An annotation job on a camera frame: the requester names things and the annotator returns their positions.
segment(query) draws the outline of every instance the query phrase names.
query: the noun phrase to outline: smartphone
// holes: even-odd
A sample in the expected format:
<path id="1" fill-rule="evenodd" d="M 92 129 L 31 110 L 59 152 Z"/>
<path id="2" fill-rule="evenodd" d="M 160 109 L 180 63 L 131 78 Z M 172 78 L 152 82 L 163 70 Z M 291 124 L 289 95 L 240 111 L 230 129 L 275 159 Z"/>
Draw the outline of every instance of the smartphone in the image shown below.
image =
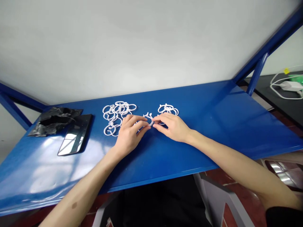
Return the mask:
<path id="1" fill-rule="evenodd" d="M 86 137 L 92 115 L 80 115 L 74 118 L 69 126 L 63 143 L 59 149 L 58 156 L 75 154 L 84 150 Z"/>

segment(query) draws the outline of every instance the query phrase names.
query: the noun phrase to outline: hand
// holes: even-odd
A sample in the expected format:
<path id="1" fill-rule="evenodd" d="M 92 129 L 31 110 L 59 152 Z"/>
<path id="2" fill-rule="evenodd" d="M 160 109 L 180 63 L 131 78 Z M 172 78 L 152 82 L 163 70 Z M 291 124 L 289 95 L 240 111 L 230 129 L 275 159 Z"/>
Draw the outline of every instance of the hand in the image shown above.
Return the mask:
<path id="1" fill-rule="evenodd" d="M 155 121 L 153 124 L 154 128 L 178 142 L 187 143 L 188 137 L 192 132 L 179 116 L 171 113 L 162 113 L 159 116 L 154 117 L 152 121 Z M 168 126 L 168 129 L 159 125 L 159 122 L 165 123 Z"/>
<path id="2" fill-rule="evenodd" d="M 122 157 L 125 157 L 137 147 L 146 131 L 151 129 L 148 125 L 147 119 L 141 116 L 129 114 L 123 119 L 115 144 L 115 148 L 117 148 Z"/>

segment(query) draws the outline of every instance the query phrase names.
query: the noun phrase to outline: black plastic bag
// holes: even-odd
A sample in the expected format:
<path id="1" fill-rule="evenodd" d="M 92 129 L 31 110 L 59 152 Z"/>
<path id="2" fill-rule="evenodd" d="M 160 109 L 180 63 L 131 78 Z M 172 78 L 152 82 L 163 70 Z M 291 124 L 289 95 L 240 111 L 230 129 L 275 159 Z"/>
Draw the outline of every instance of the black plastic bag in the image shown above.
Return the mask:
<path id="1" fill-rule="evenodd" d="M 39 121 L 27 136 L 45 137 L 46 135 L 56 134 L 74 121 L 75 117 L 81 115 L 82 111 L 82 109 L 52 107 L 49 111 L 40 115 Z"/>

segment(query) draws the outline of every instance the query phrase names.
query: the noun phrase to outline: forearm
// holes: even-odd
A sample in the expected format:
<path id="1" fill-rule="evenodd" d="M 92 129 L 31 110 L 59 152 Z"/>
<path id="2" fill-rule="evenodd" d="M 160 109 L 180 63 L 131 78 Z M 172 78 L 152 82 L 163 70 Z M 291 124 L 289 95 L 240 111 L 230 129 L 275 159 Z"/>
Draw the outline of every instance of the forearm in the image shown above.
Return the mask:
<path id="1" fill-rule="evenodd" d="M 301 208 L 297 197 L 278 177 L 240 152 L 197 131 L 192 131 L 188 144 L 210 157 L 238 183 L 255 192 L 266 209 L 273 206 Z"/>
<path id="2" fill-rule="evenodd" d="M 113 147 L 58 203 L 40 226 L 79 226 L 91 208 L 100 188 L 122 159 Z"/>

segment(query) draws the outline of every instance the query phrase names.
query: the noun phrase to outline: person's lap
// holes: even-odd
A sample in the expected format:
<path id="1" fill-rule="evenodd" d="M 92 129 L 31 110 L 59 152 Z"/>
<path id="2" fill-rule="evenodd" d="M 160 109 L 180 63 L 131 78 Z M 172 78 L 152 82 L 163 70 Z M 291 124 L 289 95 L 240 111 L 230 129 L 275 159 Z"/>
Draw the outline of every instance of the person's lap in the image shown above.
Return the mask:
<path id="1" fill-rule="evenodd" d="M 211 226 L 192 175 L 124 190 L 124 226 Z"/>

